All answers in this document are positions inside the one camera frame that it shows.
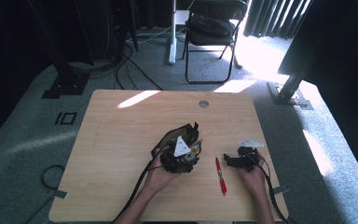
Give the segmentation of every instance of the black chair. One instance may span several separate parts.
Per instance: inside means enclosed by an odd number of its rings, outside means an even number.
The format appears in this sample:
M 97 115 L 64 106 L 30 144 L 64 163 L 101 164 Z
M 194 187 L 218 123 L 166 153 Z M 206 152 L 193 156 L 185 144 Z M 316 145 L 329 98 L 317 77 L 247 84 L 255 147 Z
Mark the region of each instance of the black chair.
M 226 82 L 231 75 L 232 63 L 235 57 L 235 46 L 238 37 L 239 26 L 245 17 L 247 5 L 241 0 L 195 0 L 189 9 L 186 22 L 186 40 L 182 59 L 186 52 L 186 81 L 190 84 L 221 84 Z M 231 48 L 231 60 L 229 63 L 228 76 L 223 80 L 192 81 L 188 78 L 188 54 L 189 45 L 194 46 L 225 46 L 223 57 L 227 47 Z

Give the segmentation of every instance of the wooden tabletop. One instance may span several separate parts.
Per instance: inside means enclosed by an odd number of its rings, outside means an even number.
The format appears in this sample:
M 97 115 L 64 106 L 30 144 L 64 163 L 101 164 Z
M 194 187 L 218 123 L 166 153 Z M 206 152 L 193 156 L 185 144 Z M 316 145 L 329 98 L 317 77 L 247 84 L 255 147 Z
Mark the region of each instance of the wooden tabletop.
M 200 101 L 209 106 L 201 107 Z M 153 147 L 166 132 L 195 121 L 203 138 L 198 164 L 160 192 L 141 220 L 255 220 L 249 192 L 223 159 L 223 153 L 237 154 L 240 141 L 261 142 L 265 146 L 258 150 L 269 164 L 272 186 L 279 186 L 252 97 L 195 91 L 95 91 L 59 187 L 68 195 L 54 199 L 50 220 L 113 220 L 152 159 Z M 226 196 L 220 189 L 215 157 L 222 164 Z M 287 217 L 283 196 L 277 194 L 276 199 Z M 274 210 L 273 214 L 280 220 Z

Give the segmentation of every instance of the gray carpet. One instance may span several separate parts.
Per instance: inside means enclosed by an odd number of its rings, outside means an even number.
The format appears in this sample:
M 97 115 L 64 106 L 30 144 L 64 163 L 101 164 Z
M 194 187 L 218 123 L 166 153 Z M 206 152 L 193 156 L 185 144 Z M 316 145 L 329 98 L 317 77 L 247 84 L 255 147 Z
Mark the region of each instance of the gray carpet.
M 185 81 L 184 61 L 179 60 L 183 44 L 178 42 L 175 65 L 167 63 L 168 46 L 166 38 L 155 38 L 141 44 L 140 51 L 131 55 L 163 90 L 235 91 L 254 97 L 280 183 L 290 189 L 284 198 L 296 223 L 358 223 L 358 164 L 315 86 L 304 82 L 300 87 L 313 107 L 304 110 L 274 104 L 268 82 L 283 83 L 286 76 L 254 73 L 246 66 L 233 69 L 226 85 L 189 85 Z M 191 76 L 224 76 L 227 61 L 216 57 L 197 53 L 191 60 Z M 246 65 L 244 58 L 240 61 Z M 81 63 L 73 65 L 88 67 Z M 92 92 L 113 89 L 116 80 L 114 71 L 96 72 L 91 74 L 82 95 L 41 99 L 56 76 L 52 66 L 43 71 L 0 130 L 0 223 L 25 223 L 45 202 L 46 206 L 29 223 L 49 223 L 51 191 L 42 185 L 41 174 L 51 165 L 65 166 Z M 157 89 L 129 62 L 120 68 L 118 80 L 125 89 Z M 65 124 L 70 123 L 68 120 L 57 123 L 60 113 L 68 116 L 76 113 L 74 123 Z M 48 181 L 58 184 L 60 173 L 48 176 Z

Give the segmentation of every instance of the person's right hand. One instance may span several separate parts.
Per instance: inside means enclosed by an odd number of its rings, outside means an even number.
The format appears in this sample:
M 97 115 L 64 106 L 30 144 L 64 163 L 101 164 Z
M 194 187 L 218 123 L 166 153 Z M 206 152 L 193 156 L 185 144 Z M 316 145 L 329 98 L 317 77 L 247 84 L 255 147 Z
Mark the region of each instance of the person's right hand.
M 264 160 L 260 159 L 258 164 L 263 167 Z M 252 195 L 264 193 L 266 191 L 266 176 L 258 166 L 256 166 L 251 172 L 248 172 L 244 168 L 236 169 L 240 173 L 242 179 L 245 181 L 246 188 L 252 193 Z

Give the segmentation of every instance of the red pen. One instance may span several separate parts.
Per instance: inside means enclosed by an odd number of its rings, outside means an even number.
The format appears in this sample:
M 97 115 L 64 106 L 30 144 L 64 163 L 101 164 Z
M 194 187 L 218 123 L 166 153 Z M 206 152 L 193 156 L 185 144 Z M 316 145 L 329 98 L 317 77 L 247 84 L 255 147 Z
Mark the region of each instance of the red pen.
M 220 187 L 222 187 L 223 194 L 226 195 L 226 192 L 227 192 L 226 183 L 225 183 L 225 179 L 223 179 L 222 169 L 220 169 L 220 162 L 219 162 L 219 159 L 217 159 L 217 157 L 216 157 L 216 168 L 217 168 L 217 173 L 219 174 L 219 178 L 220 178 Z

